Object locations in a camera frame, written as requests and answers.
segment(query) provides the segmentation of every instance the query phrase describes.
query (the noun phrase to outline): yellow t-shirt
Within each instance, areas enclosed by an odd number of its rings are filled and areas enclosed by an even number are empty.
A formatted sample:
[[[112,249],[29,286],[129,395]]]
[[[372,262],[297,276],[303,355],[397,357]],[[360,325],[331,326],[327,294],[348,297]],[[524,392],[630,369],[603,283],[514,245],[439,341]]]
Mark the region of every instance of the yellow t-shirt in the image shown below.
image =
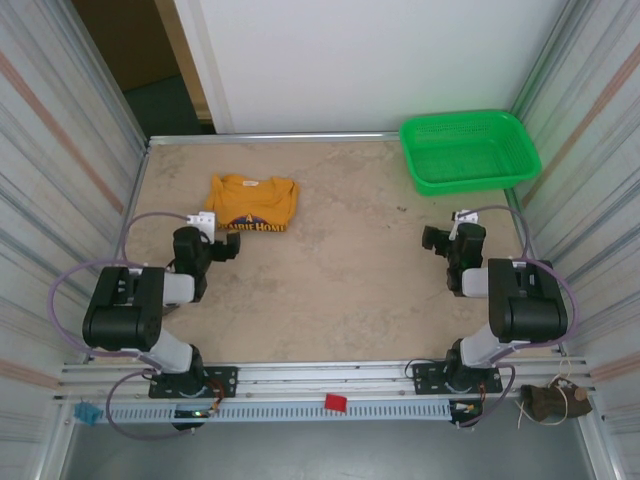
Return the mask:
[[[299,191],[289,178],[256,181],[214,175],[204,208],[216,213],[221,229],[284,232],[296,213]]]

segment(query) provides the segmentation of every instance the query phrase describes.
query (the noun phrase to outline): green plastic basket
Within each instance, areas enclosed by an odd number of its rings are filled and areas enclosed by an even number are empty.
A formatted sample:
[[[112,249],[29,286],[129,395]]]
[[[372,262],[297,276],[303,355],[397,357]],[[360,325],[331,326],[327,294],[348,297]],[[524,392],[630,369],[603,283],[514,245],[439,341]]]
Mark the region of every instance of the green plastic basket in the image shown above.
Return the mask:
[[[540,173],[529,135],[506,112],[413,118],[400,128],[400,140],[422,195],[511,188]]]

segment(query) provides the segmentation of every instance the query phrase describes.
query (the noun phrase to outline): beige tabletop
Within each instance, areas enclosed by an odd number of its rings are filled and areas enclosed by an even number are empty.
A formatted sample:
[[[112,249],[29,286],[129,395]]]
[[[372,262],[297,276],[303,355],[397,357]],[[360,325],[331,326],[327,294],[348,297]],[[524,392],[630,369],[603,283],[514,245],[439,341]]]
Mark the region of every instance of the beige tabletop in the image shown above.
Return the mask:
[[[136,213],[197,213],[214,173],[291,177],[301,190],[287,232],[243,232],[238,257],[211,265],[202,301],[165,317],[205,361],[442,357],[487,321],[486,299],[447,290],[447,262],[421,235],[449,229],[454,210],[505,204],[502,191],[420,196],[397,142],[170,145],[153,147]],[[521,253],[508,213],[480,223],[485,259]],[[142,220],[129,258],[166,265],[180,226]]]

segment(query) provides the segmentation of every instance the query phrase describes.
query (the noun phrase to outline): red tag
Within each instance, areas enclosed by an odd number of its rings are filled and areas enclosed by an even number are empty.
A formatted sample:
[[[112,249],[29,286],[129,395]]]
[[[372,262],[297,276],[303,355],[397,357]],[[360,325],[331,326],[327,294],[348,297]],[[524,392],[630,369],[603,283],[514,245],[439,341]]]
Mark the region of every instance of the red tag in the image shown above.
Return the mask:
[[[327,393],[327,398],[324,401],[324,408],[327,410],[335,410],[336,412],[347,413],[347,397]]]

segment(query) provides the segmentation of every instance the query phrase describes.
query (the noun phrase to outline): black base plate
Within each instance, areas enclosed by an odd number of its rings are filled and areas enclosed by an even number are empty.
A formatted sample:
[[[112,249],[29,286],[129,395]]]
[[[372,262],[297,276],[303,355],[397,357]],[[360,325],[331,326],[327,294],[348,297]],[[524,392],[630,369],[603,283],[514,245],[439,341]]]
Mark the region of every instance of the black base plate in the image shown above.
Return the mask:
[[[225,398],[236,396],[238,385],[238,367],[204,367],[205,382],[209,378],[218,380],[224,387]],[[149,398],[214,398],[214,393],[209,387],[204,387],[200,394],[186,396],[178,391],[167,390],[162,382],[158,382],[158,376],[154,375],[149,387]]]
[[[414,363],[413,364],[413,385],[416,395],[443,395],[452,393],[475,393],[480,394],[479,386],[484,383],[486,393],[502,392],[502,382],[497,368],[474,368],[466,372],[468,385],[464,389],[454,389],[447,384],[445,367],[447,363]]]

